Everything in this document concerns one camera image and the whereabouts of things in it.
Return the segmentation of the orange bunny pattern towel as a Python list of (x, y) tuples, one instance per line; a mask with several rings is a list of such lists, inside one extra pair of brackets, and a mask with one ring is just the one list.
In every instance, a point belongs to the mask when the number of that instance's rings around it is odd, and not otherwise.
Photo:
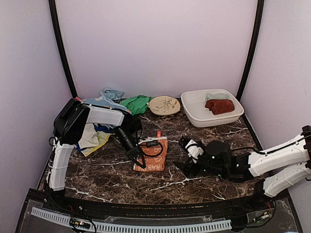
[[(157, 140), (159, 145), (156, 147), (147, 148), (146, 142)], [(144, 152), (146, 168), (142, 169), (139, 166), (133, 166), (134, 171), (139, 172), (163, 172), (165, 169), (165, 162), (168, 152), (168, 139), (163, 136), (161, 131), (157, 131), (157, 137), (147, 137), (140, 139), (138, 144)]]

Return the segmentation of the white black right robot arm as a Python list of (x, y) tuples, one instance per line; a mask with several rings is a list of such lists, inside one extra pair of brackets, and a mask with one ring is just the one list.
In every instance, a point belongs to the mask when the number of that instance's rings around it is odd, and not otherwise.
[(311, 175), (311, 127), (302, 128), (302, 133), (292, 140), (270, 148), (235, 156), (228, 143), (213, 140), (206, 146), (200, 141), (182, 137), (179, 145), (188, 154), (186, 162), (174, 165), (189, 179), (200, 172), (217, 175), (220, 179), (242, 183), (280, 168), (281, 171), (255, 184), (254, 195), (248, 199), (248, 207), (259, 210), (280, 192)]

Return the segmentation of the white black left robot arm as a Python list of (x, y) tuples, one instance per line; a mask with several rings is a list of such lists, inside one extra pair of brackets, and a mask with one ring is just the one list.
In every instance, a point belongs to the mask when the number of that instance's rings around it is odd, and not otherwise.
[(54, 149), (51, 153), (47, 185), (52, 191), (65, 189), (65, 176), (74, 145), (82, 138), (86, 124), (101, 124), (113, 127), (130, 161), (146, 168), (144, 153), (133, 134), (141, 129), (141, 121), (129, 112), (111, 107), (101, 107), (70, 99), (54, 120)]

